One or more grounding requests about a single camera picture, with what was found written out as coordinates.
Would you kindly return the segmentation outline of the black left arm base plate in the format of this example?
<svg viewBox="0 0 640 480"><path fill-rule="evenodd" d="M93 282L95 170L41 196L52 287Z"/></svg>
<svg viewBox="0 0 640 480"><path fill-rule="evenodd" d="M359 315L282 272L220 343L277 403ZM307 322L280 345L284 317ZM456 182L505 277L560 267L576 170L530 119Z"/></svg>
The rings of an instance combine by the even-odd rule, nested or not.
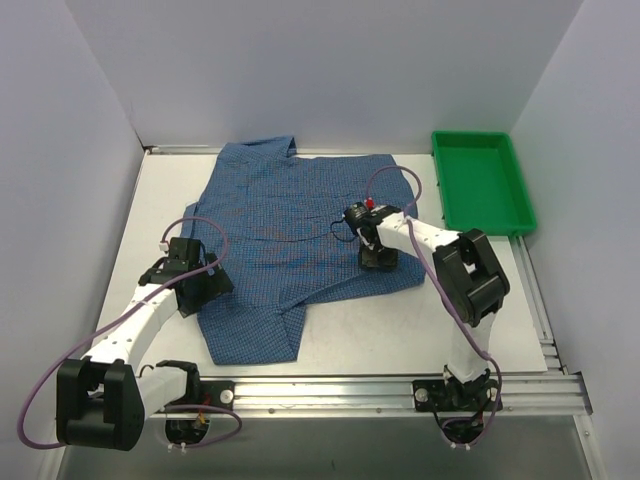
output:
<svg viewBox="0 0 640 480"><path fill-rule="evenodd" d="M201 380L195 394L187 394L175 402L176 405L212 406L232 410L235 398L235 383L231 380Z"/></svg>

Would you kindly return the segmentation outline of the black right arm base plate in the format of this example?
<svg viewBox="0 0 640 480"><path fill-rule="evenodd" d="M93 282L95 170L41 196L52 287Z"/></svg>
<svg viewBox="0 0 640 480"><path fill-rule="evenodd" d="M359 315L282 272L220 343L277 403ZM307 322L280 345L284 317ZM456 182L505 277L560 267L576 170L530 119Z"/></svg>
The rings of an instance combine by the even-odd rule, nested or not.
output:
<svg viewBox="0 0 640 480"><path fill-rule="evenodd" d="M418 412L490 413L498 382L495 379L460 383L455 379L422 379L412 382L414 409Z"/></svg>

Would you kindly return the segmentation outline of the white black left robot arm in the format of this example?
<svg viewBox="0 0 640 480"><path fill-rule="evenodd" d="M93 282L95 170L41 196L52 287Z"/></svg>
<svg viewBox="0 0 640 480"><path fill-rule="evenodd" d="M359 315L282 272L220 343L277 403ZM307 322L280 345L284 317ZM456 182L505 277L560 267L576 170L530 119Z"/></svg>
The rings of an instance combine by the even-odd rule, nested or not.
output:
<svg viewBox="0 0 640 480"><path fill-rule="evenodd" d="M167 253L140 277L124 320L56 376L56 435L63 445L121 451L138 442L145 421L173 406L196 408L205 398L198 366L162 360L140 375L141 362L175 314L198 313L233 284L214 253L196 239L174 237Z"/></svg>

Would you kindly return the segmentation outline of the blue checkered long sleeve shirt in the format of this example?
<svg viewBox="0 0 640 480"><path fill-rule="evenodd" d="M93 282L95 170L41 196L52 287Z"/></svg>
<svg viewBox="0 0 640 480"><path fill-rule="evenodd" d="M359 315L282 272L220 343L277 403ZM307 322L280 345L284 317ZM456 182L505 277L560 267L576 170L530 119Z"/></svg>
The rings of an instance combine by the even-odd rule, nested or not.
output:
<svg viewBox="0 0 640 480"><path fill-rule="evenodd" d="M391 271L366 271L341 222L371 196L409 206L413 191L388 154L298 156L292 137L229 143L218 154L182 232L212 253L234 289L197 321L217 365L297 359L310 304L392 294L420 285L420 262L401 255Z"/></svg>

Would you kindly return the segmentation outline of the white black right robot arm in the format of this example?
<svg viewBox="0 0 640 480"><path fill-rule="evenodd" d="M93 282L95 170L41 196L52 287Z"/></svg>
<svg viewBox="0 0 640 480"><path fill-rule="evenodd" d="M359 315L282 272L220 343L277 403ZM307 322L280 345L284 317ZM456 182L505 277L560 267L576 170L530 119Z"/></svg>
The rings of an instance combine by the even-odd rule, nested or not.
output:
<svg viewBox="0 0 640 480"><path fill-rule="evenodd" d="M487 236L478 229L444 230L397 207L361 202L347 208L343 220L359 240L361 268L391 270L400 253L423 264L455 323L443 372L446 402L456 409L497 402L501 382L491 377L496 365L488 349L510 284Z"/></svg>

